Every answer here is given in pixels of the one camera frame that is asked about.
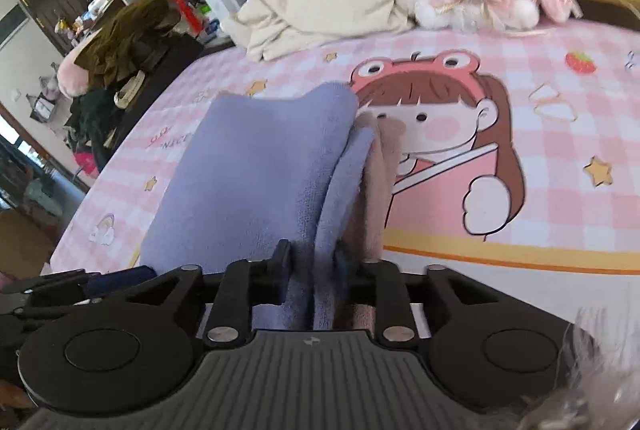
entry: orange stripe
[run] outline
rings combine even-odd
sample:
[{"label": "orange stripe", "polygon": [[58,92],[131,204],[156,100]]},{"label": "orange stripe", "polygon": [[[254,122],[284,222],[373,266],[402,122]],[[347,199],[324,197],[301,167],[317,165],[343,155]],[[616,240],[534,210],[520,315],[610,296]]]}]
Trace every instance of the orange stripe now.
[{"label": "orange stripe", "polygon": [[527,264],[525,262],[507,262],[504,260],[492,260],[489,258],[476,258],[472,256],[462,256],[447,253],[434,253],[433,251],[408,250],[396,246],[385,246],[385,250],[397,251],[398,253],[415,254],[418,256],[430,256],[433,258],[444,258],[446,260],[456,260],[458,262],[469,262],[472,264],[485,264],[487,266],[515,267],[519,269],[539,269],[543,271],[565,271],[570,273],[592,273],[606,275],[640,275],[640,269],[600,269],[594,267],[573,267],[573,266],[552,266],[550,264]]}]

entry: cartoon girl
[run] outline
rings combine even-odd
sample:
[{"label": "cartoon girl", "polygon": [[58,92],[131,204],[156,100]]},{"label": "cartoon girl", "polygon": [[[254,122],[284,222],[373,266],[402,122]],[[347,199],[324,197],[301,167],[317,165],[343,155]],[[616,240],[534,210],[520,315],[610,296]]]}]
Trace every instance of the cartoon girl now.
[{"label": "cartoon girl", "polygon": [[466,51],[358,65],[351,86],[361,110],[406,125],[386,226],[426,235],[485,236],[524,202],[500,80],[479,74]]}]

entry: purple cloth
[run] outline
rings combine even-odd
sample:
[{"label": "purple cloth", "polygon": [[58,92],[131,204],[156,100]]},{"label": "purple cloth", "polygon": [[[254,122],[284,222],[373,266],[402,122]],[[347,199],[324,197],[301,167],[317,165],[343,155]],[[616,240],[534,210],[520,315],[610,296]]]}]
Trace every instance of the purple cloth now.
[{"label": "purple cloth", "polygon": [[[141,263],[158,274],[183,264],[221,272],[235,260],[269,258],[287,238],[293,249],[287,300],[254,308],[254,327],[311,328],[314,287],[320,293],[314,280],[322,288],[330,283],[335,242],[373,139],[370,129],[351,132],[357,108],[351,89],[338,83],[295,100],[220,96],[175,171]],[[330,295],[318,297],[328,310]]]}]

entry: cartoon eye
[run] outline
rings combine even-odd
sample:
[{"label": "cartoon eye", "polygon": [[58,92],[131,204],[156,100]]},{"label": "cartoon eye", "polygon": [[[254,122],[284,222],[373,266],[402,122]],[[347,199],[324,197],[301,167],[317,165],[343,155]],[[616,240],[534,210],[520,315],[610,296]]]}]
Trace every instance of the cartoon eye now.
[{"label": "cartoon eye", "polygon": [[375,76],[380,74],[384,68],[384,63],[379,60],[372,60],[358,69],[358,76]]},{"label": "cartoon eye", "polygon": [[456,53],[449,55],[442,61],[447,69],[461,69],[471,63],[471,58],[464,53]]}]

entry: brown cloth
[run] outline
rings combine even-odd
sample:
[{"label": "brown cloth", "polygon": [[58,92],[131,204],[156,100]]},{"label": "brown cloth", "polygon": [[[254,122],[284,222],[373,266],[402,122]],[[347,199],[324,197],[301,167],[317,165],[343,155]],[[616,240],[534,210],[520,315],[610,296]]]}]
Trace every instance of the brown cloth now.
[{"label": "brown cloth", "polygon": [[[402,121],[376,118],[370,112],[360,114],[354,126],[371,128],[374,140],[362,172],[360,192],[342,240],[350,249],[351,256],[375,262],[382,259],[382,234],[402,155],[401,140],[405,127]],[[343,306],[337,313],[336,329],[373,330],[375,309],[371,306]]]},{"label": "brown cloth", "polygon": [[89,71],[89,87],[107,88],[139,70],[148,73],[169,47],[164,35],[180,22],[167,0],[139,0],[119,11],[76,58]]}]

